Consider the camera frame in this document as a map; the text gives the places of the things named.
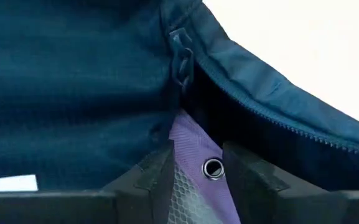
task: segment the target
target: white label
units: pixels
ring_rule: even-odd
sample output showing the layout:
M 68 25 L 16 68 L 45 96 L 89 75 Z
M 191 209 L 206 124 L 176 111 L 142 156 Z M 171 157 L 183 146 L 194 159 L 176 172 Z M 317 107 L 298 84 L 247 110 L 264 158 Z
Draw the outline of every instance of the white label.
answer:
M 20 191 L 38 191 L 34 174 L 0 178 L 0 192 Z

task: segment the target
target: purple fabric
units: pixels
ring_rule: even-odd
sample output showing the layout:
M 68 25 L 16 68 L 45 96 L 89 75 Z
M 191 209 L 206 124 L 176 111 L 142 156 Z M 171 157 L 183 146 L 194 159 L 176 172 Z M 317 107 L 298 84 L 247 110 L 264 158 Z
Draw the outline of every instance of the purple fabric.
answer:
M 203 163 L 211 157 L 222 158 L 222 150 L 184 111 L 172 126 L 170 139 L 175 144 L 175 160 L 187 177 L 200 189 L 207 203 L 225 224 L 240 224 L 226 179 L 208 180 L 202 173 Z

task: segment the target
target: zipper teeth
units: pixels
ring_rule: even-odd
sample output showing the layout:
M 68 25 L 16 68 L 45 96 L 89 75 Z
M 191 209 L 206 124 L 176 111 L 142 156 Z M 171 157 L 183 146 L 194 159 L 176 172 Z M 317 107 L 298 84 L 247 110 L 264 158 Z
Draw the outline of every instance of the zipper teeth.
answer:
M 200 60 L 198 61 L 198 63 L 200 65 L 203 65 L 202 67 L 205 69 L 206 67 L 208 68 L 208 66 L 206 65 L 206 62 L 205 60 Z M 311 133 L 308 133 L 306 131 L 303 131 L 303 130 L 300 130 L 298 128 L 294 128 L 290 125 L 287 125 L 287 124 L 284 124 L 283 122 L 280 122 L 280 121 L 277 121 L 275 119 L 272 119 L 268 116 L 266 116 L 265 114 L 262 114 L 261 112 L 259 112 L 258 110 L 254 109 L 254 108 L 251 108 L 250 106 L 247 106 L 245 105 L 243 102 L 241 102 L 237 97 L 235 96 L 232 96 L 226 89 L 222 88 L 220 85 L 217 85 L 223 92 L 225 92 L 226 95 L 228 95 L 231 99 L 234 99 L 235 101 L 237 101 L 240 105 L 242 105 L 244 108 L 246 108 L 248 111 L 254 113 L 255 115 L 263 118 L 263 119 L 266 119 L 268 120 L 270 123 L 272 124 L 275 124 L 275 125 L 278 125 L 279 127 L 281 128 L 284 128 L 288 131 L 291 131 L 292 133 L 294 134 L 297 134 L 299 136 L 302 136 L 302 137 L 305 137 L 305 138 L 309 138 L 315 142 L 319 142 L 321 144 L 325 144 L 325 145 L 328 145 L 330 147 L 335 147 L 336 149 L 341 149 L 343 151 L 347 151 L 347 152 L 350 152 L 350 153 L 354 153 L 354 154 L 359 154 L 359 150 L 358 149 L 355 149 L 355 148 L 352 148 L 352 147 L 348 147 L 348 146 L 344 146 L 343 144 L 339 144 L 339 143 L 335 143 L 335 142 L 331 142 L 331 141 L 328 141 L 324 138 L 319 138 L 317 136 L 314 136 L 313 134 Z

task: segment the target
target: white background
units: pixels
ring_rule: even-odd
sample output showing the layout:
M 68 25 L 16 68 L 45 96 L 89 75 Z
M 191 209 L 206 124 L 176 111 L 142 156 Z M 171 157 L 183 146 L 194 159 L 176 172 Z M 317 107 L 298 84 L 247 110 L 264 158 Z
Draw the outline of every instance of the white background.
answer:
M 359 120 L 359 0 L 203 0 L 229 37 Z

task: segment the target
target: dark teal fabric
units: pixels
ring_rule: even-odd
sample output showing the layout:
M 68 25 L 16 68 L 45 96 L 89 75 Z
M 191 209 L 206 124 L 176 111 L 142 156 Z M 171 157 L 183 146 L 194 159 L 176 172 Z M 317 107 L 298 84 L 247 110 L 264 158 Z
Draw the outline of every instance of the dark teal fabric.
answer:
M 217 142 L 359 189 L 359 122 L 232 42 L 201 1 L 0 0 L 0 177 L 100 188 L 164 143 L 180 95 Z

